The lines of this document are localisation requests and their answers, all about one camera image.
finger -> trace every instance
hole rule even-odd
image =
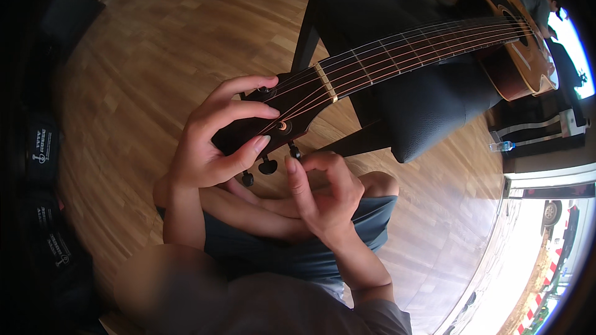
[[[246,77],[228,79],[215,88],[206,101],[227,101],[240,92],[254,90],[259,87],[273,88],[277,85],[277,82],[278,78],[274,75],[248,75]]]
[[[270,136],[255,136],[242,145],[233,154],[219,158],[210,163],[213,173],[220,174],[224,180],[231,179],[245,169],[249,169],[260,152],[267,146]]]
[[[298,214],[305,220],[313,217],[317,212],[317,204],[312,197],[306,171],[300,162],[289,156],[286,157],[288,171],[288,186],[294,197]]]
[[[335,196],[341,197],[346,192],[351,191],[354,186],[356,177],[339,154],[333,152],[312,153],[305,156],[302,160],[302,166],[305,171],[313,169],[325,171]]]
[[[217,110],[207,117],[203,125],[203,132],[211,138],[220,128],[236,119],[253,117],[275,119],[279,117],[279,110],[258,101],[229,101],[225,108]]]

guitar body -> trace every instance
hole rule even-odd
[[[306,134],[313,119],[339,99],[462,53],[476,55],[508,101],[557,88],[546,42],[519,0],[458,0],[456,6],[465,19],[390,35],[290,74],[270,91],[250,93],[245,100],[273,106],[280,117],[240,119],[219,130],[213,143],[230,155],[251,138],[269,135],[259,154],[264,158]]]
[[[532,35],[477,52],[486,73],[505,100],[529,94],[536,96],[558,88],[557,72],[546,42],[519,0],[458,0],[456,5],[466,15],[523,17],[532,28]]]

person's knee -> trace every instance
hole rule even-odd
[[[366,175],[360,176],[360,180],[365,187],[363,197],[375,198],[399,195],[398,181],[393,176],[384,172],[369,172]]]

fretboard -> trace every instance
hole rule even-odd
[[[319,62],[338,98],[431,63],[532,34],[511,18],[492,17],[427,25],[354,48]]]

hand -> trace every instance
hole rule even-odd
[[[286,168],[298,214],[314,235],[329,247],[354,230],[352,216],[364,194],[364,186],[340,155],[314,153],[302,163],[287,157]],[[312,169],[325,171],[331,189],[330,194],[317,194],[316,200],[306,176]]]
[[[277,81],[277,77],[252,75],[224,81],[215,88],[201,106],[190,113],[184,126],[170,165],[172,185],[195,189],[211,187],[249,169],[269,143],[269,136],[256,136],[229,156],[215,147],[211,138],[236,119],[279,117],[278,110],[264,103],[232,100],[237,93],[259,87],[272,88]]]

